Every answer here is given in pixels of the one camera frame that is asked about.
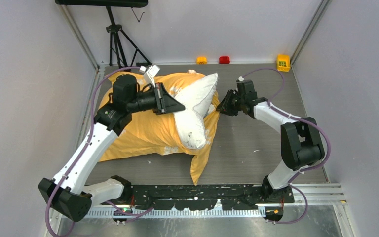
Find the white pillow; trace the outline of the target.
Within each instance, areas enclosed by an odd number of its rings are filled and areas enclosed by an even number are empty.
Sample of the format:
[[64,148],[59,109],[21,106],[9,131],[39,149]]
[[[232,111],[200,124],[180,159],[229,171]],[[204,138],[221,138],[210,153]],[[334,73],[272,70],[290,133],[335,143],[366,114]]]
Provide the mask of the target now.
[[213,111],[217,83],[217,73],[206,76],[187,73],[169,89],[173,98],[185,106],[183,111],[173,113],[178,136],[185,148],[199,150],[207,144],[204,118]]

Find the orange pillowcase with white print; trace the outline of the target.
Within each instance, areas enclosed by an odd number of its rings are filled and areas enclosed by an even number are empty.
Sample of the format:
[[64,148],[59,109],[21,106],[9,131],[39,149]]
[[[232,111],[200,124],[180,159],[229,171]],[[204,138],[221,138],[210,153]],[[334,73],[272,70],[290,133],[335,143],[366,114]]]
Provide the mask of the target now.
[[[156,76],[154,79],[155,82],[163,83],[165,89],[170,94],[169,89],[178,82],[180,77],[187,73],[201,74],[194,70],[189,70],[186,73]],[[185,153],[193,156],[190,165],[190,176],[193,184],[197,185],[209,160],[213,139],[217,132],[220,116],[219,112],[216,111],[218,104],[219,99],[216,91],[212,101],[213,111],[204,118],[207,144],[202,149],[192,150],[185,148],[181,144],[173,113],[156,115],[149,110],[133,113],[132,121],[106,149],[99,161],[105,162],[155,153],[162,156]]]

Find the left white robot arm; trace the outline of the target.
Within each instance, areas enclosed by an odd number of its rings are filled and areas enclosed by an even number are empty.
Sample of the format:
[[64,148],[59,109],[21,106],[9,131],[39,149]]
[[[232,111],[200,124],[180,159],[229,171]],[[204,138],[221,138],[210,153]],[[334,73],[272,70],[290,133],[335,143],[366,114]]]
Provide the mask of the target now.
[[133,192],[128,180],[115,175],[105,182],[87,186],[85,182],[91,171],[132,121],[133,113],[152,110],[162,115],[184,109],[163,83],[150,83],[140,88],[135,76],[118,76],[112,85],[110,101],[97,111],[86,138],[74,155],[52,179],[40,181],[38,188],[47,205],[73,222],[79,222],[95,205],[110,200],[127,204]]

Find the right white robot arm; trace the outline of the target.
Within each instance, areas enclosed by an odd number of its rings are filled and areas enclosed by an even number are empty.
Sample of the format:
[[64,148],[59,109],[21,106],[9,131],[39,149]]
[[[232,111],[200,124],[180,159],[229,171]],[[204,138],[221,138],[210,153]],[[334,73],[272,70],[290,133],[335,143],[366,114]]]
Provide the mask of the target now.
[[282,161],[263,179],[260,195],[267,202],[276,202],[293,178],[324,158],[325,151],[315,119],[300,118],[280,110],[268,99],[258,97],[251,80],[240,77],[237,88],[230,89],[216,110],[236,116],[240,111],[264,122],[280,134]]

